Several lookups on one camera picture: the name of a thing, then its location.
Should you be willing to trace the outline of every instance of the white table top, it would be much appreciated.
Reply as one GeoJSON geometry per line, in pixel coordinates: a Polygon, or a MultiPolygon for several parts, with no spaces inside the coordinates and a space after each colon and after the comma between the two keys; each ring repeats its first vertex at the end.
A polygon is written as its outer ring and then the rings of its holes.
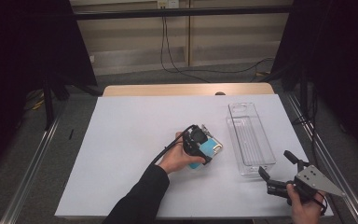
{"type": "MultiPolygon", "coordinates": [[[[260,177],[238,171],[226,124],[227,105],[251,102],[277,160],[271,179],[293,180],[296,166],[283,152],[308,159],[278,95],[101,97],[55,215],[107,216],[176,132],[205,124],[222,142],[223,151],[197,171],[170,174],[158,218],[289,217],[291,207],[284,198],[267,195],[260,177]]],[[[332,216],[330,209],[326,215],[332,216]]]]}

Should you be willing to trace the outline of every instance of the clear plastic box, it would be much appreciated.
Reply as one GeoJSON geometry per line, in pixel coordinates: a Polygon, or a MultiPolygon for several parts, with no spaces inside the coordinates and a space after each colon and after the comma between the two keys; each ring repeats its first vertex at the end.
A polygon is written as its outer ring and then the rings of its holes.
{"type": "Polygon", "coordinates": [[[276,163],[253,103],[228,105],[227,124],[241,175],[258,175],[259,166],[267,172],[276,163]]]}

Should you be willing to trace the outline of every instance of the wall outlet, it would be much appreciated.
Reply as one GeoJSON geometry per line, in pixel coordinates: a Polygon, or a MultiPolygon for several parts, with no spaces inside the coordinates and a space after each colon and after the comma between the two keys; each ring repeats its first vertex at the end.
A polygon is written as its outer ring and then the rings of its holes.
{"type": "Polygon", "coordinates": [[[168,0],[168,8],[179,8],[179,0],[168,0]]]}
{"type": "Polygon", "coordinates": [[[168,1],[167,0],[158,0],[157,1],[157,8],[168,8],[168,1]]]}

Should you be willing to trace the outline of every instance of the hand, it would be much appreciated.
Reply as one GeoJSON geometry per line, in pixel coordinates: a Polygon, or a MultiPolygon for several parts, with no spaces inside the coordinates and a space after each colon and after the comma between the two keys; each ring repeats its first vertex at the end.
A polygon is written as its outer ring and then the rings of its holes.
{"type": "MultiPolygon", "coordinates": [[[[321,216],[321,206],[316,202],[310,201],[309,203],[301,204],[300,196],[295,191],[292,184],[286,186],[287,193],[292,200],[292,219],[294,224],[317,224],[319,217],[321,216]]],[[[324,198],[318,193],[315,194],[314,198],[320,203],[323,202],[324,198]]]]}
{"type": "Polygon", "coordinates": [[[158,166],[167,174],[170,174],[171,172],[182,170],[185,166],[193,162],[205,163],[205,159],[187,155],[183,150],[183,139],[181,137],[177,140],[176,145],[165,153],[158,166]]]}

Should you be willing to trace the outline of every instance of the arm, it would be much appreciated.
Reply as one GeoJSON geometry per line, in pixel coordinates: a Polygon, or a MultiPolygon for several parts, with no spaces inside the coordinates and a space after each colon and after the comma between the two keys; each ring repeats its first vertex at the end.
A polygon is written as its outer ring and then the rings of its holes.
{"type": "MultiPolygon", "coordinates": [[[[317,224],[321,216],[321,206],[315,202],[301,204],[300,196],[295,191],[292,184],[286,186],[290,199],[292,200],[292,220],[294,224],[317,224]]],[[[323,202],[324,197],[315,194],[315,199],[320,203],[323,202]]]]}
{"type": "Polygon", "coordinates": [[[150,165],[131,191],[113,208],[103,224],[153,223],[159,204],[170,185],[168,174],[179,171],[192,162],[204,163],[201,157],[188,156],[179,139],[162,158],[159,165],[150,165]]]}

